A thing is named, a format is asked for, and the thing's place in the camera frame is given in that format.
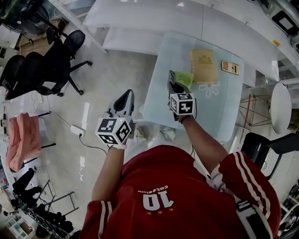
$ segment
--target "box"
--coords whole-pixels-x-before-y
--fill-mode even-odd
[[[104,144],[122,145],[131,131],[126,118],[99,118],[95,134]]]
[[[193,115],[195,108],[193,93],[170,94],[170,108],[176,115]]]
[[[189,51],[189,55],[195,83],[218,82],[218,71],[212,50],[193,49]]]

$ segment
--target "wall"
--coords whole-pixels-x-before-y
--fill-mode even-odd
[[[12,48],[7,48],[4,59],[0,58],[0,66],[4,67],[6,65],[6,63],[8,62],[8,60],[17,54],[18,54],[17,50],[12,49]]]
[[[15,48],[20,34],[0,26],[0,46]]]

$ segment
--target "power strip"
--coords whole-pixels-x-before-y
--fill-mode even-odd
[[[81,137],[84,137],[84,135],[85,135],[85,130],[84,129],[81,129],[81,128],[79,128],[77,126],[74,126],[74,125],[71,126],[71,132],[73,132],[74,134],[77,134],[77,135],[81,134]]]

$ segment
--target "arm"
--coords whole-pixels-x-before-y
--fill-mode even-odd
[[[183,126],[200,161],[208,172],[212,173],[213,169],[228,155],[227,151],[192,117],[184,119]]]
[[[108,150],[103,168],[93,188],[93,201],[109,201],[118,187],[122,174],[123,149],[111,147]]]

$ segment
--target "round white table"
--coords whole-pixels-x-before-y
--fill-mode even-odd
[[[287,130],[292,114],[292,102],[289,90],[282,83],[278,83],[271,97],[271,120],[277,134]]]

